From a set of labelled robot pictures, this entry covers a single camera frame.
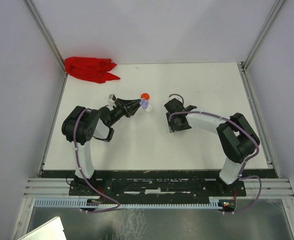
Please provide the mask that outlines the purple charging case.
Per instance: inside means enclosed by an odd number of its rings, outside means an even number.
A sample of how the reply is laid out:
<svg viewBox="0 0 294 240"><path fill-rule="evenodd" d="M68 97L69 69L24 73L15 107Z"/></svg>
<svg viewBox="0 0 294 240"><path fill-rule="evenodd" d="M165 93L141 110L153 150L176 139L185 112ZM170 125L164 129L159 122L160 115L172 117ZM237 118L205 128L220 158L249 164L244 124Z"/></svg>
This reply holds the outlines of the purple charging case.
<svg viewBox="0 0 294 240"><path fill-rule="evenodd" d="M146 110L149 106L149 101L145 98L142 98L140 101L140 105L144 110Z"/></svg>

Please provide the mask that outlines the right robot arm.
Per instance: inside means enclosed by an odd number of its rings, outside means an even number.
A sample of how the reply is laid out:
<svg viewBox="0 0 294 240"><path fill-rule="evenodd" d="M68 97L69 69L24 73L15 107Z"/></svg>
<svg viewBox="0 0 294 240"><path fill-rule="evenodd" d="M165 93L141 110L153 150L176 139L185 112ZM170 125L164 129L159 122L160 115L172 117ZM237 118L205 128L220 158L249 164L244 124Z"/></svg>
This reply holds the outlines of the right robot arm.
<svg viewBox="0 0 294 240"><path fill-rule="evenodd" d="M245 116L237 112L225 117L194 105L185 107L176 98L164 104L164 108L170 132L200 128L219 137L226 160L219 173L216 190L223 196L230 194L247 162L260 152L260 139Z"/></svg>

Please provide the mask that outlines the orange charging case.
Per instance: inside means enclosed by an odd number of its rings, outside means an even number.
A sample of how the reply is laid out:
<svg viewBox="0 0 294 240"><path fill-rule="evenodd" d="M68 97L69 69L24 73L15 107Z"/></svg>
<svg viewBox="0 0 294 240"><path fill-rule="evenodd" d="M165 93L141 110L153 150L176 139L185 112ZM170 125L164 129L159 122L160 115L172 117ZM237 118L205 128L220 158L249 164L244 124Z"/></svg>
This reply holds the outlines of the orange charging case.
<svg viewBox="0 0 294 240"><path fill-rule="evenodd" d="M149 96L148 93L143 93L143 94L141 95L141 98L142 98L142 99L145 99L145 100L149 100L149 99L150 99L150 96Z"/></svg>

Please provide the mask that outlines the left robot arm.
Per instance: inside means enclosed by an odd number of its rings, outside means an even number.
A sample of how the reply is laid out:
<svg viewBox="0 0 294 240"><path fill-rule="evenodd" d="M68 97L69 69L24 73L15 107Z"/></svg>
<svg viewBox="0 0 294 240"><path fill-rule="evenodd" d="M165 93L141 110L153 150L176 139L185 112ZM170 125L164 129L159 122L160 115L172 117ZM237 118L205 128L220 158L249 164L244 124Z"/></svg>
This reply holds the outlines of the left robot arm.
<svg viewBox="0 0 294 240"><path fill-rule="evenodd" d="M111 95L109 105L90 109L77 105L64 120L61 131L75 151L75 175L83 179L80 189L86 195L97 191L97 182L91 179L95 168L91 159L90 141L112 140L113 125L122 117L130 118L142 107L142 99L120 99Z"/></svg>

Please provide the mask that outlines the white charging case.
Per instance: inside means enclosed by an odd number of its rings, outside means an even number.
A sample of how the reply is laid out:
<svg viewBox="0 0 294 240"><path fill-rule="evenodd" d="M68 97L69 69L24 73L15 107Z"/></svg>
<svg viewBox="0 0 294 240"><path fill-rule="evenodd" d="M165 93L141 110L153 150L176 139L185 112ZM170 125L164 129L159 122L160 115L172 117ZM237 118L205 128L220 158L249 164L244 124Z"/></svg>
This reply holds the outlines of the white charging case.
<svg viewBox="0 0 294 240"><path fill-rule="evenodd" d="M149 105L147 106L147 108L145 109L145 111L148 112L148 113L151 112L152 110L153 110L153 107L152 107L152 105L150 105L150 104L149 104Z"/></svg>

